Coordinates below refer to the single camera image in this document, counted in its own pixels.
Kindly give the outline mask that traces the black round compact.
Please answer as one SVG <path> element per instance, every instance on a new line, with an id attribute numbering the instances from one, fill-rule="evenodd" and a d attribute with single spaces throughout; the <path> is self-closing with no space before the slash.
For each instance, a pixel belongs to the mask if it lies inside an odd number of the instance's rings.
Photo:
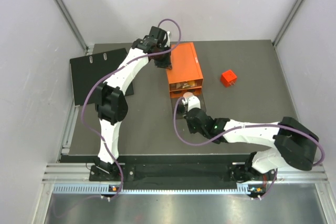
<path id="1" fill-rule="evenodd" d="M 186 106 L 183 104 L 178 104 L 176 107 L 177 114 L 185 114 L 186 113 Z"/>

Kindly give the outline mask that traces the clear pull-out drawer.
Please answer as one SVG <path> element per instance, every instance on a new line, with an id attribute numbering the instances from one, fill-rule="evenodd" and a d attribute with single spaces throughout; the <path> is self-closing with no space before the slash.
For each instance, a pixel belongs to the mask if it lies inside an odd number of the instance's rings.
<path id="1" fill-rule="evenodd" d="M 202 86 L 202 83 L 203 80 L 201 79 L 171 83 L 170 91 L 199 88 Z"/>

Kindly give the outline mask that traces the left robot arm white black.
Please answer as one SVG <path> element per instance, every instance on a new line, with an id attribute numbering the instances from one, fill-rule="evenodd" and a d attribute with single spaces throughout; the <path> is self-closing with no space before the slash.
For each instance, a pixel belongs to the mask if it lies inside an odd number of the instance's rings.
<path id="1" fill-rule="evenodd" d="M 114 161 L 119 157 L 118 139 L 121 122 L 128 112 L 125 92 L 139 71 L 151 59 L 158 68 L 172 69 L 171 53 L 149 56 L 151 53 L 171 49 L 170 32 L 151 27 L 148 35 L 133 42 L 126 58 L 119 65 L 119 71 L 100 83 L 96 90 L 95 110 L 100 120 L 101 141 L 98 158 L 101 174 L 107 180 L 114 180 L 119 168 Z"/>

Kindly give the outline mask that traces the orange drawer box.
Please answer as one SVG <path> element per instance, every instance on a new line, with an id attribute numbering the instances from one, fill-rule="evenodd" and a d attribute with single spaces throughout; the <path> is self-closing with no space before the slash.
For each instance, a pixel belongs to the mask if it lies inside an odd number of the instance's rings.
<path id="1" fill-rule="evenodd" d="M 167 70 L 170 98 L 179 98 L 185 92 L 193 94 L 202 93 L 202 86 L 199 88 L 170 91 L 170 84 L 190 80 L 203 80 L 201 65 L 198 60 L 193 42 L 179 44 L 171 52 L 172 69 Z"/>

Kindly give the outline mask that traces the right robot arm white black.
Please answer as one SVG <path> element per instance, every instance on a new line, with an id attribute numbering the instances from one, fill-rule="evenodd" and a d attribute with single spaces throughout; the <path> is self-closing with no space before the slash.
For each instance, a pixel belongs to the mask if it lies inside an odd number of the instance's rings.
<path id="1" fill-rule="evenodd" d="M 244 165 L 248 178 L 285 166 L 310 171 L 319 138 L 292 117 L 280 122 L 256 124 L 229 118 L 212 118 L 193 108 L 185 116 L 190 133 L 199 133 L 216 144 L 245 143 L 266 146 L 266 151 L 252 152 Z"/>

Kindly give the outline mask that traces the pink round powder puff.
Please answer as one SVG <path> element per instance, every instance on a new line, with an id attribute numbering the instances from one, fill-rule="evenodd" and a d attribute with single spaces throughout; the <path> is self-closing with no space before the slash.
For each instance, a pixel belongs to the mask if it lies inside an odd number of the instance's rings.
<path id="1" fill-rule="evenodd" d="M 192 92 L 185 92 L 183 94 L 183 97 L 186 98 L 186 99 L 189 98 L 189 97 L 192 97 L 192 96 L 194 96 L 194 94 Z"/>

